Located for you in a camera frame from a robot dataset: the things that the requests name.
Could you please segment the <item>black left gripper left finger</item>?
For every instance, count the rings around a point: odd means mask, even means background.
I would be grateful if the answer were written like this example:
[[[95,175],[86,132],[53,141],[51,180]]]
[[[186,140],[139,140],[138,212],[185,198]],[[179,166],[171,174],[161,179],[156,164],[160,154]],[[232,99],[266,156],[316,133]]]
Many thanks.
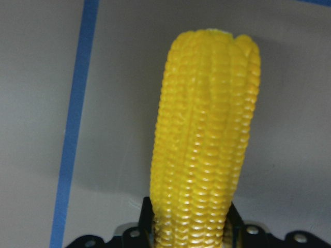
[[[84,235],[76,238],[67,247],[152,247],[153,217],[151,200],[144,197],[137,226],[124,230],[121,235],[114,235],[108,242],[99,236]]]

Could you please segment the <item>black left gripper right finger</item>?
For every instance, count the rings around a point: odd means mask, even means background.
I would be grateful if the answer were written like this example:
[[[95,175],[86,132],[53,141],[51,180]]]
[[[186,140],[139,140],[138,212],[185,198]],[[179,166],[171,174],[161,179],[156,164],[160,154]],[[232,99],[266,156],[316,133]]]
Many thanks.
[[[289,232],[284,239],[279,239],[259,225],[244,223],[237,209],[232,204],[227,214],[227,247],[330,248],[330,243],[302,230]]]

